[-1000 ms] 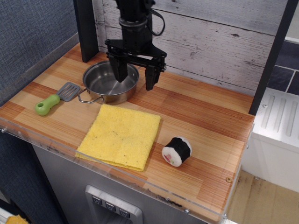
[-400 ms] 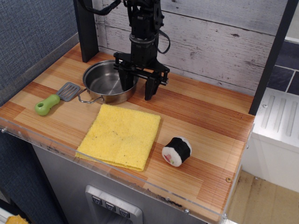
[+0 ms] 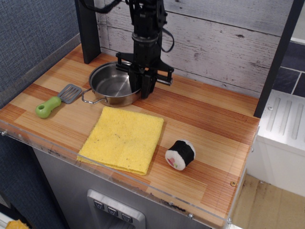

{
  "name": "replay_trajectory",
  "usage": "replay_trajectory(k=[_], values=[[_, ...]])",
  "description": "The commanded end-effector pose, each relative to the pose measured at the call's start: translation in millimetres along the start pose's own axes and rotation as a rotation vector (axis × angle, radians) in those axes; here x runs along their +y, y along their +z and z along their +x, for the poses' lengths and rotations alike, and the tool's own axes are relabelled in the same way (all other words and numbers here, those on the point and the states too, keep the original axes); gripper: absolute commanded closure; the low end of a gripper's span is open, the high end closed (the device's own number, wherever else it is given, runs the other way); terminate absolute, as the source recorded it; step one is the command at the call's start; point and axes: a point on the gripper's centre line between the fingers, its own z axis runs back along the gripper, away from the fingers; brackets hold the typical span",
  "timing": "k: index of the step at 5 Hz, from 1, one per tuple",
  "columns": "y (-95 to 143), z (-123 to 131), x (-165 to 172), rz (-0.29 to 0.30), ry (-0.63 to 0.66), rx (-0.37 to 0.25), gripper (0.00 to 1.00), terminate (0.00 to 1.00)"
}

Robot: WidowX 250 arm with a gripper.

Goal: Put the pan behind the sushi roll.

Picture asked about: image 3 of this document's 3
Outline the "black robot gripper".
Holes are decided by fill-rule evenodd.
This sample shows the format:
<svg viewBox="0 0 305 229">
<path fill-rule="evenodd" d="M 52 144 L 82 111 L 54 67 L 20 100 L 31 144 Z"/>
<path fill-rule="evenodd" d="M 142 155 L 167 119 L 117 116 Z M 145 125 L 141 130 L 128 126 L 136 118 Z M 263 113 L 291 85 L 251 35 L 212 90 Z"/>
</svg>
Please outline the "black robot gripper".
<svg viewBox="0 0 305 229">
<path fill-rule="evenodd" d="M 174 68 L 161 60 L 162 35 L 148 38 L 133 35 L 132 39 L 133 53 L 116 53 L 116 67 L 128 72 L 131 91 L 141 89 L 142 99 L 147 99 L 156 81 L 172 84 Z"/>
</svg>

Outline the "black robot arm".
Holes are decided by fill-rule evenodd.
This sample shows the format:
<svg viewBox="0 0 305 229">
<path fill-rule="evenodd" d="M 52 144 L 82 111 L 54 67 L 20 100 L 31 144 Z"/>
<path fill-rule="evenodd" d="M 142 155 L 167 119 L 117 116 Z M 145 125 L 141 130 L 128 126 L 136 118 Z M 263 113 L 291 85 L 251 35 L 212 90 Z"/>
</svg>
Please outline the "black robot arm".
<svg viewBox="0 0 305 229">
<path fill-rule="evenodd" d="M 172 84 L 174 68 L 161 60 L 161 52 L 174 47 L 173 35 L 164 28 L 167 12 L 162 0 L 129 0 L 133 53 L 116 53 L 117 68 L 128 73 L 131 91 L 141 90 L 142 99 L 153 92 L 155 83 Z M 172 38 L 169 50 L 162 47 L 163 34 Z"/>
</svg>

